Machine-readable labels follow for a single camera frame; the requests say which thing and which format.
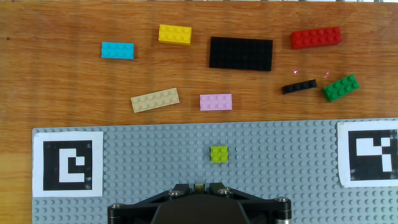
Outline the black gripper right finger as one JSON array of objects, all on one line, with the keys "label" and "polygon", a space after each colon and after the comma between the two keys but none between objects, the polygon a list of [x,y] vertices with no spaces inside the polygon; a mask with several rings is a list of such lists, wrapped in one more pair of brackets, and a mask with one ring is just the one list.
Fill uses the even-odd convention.
[{"label": "black gripper right finger", "polygon": [[237,202],[251,223],[292,224],[292,202],[287,197],[263,199],[226,187],[221,182],[205,184],[205,193]]}]

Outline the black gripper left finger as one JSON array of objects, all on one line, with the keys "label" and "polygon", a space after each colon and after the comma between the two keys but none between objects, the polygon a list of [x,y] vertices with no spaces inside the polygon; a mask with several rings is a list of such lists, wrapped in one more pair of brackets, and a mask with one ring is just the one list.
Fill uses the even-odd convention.
[{"label": "black gripper left finger", "polygon": [[114,203],[108,207],[108,224],[152,223],[157,209],[165,202],[193,195],[189,184],[177,184],[135,204]]}]

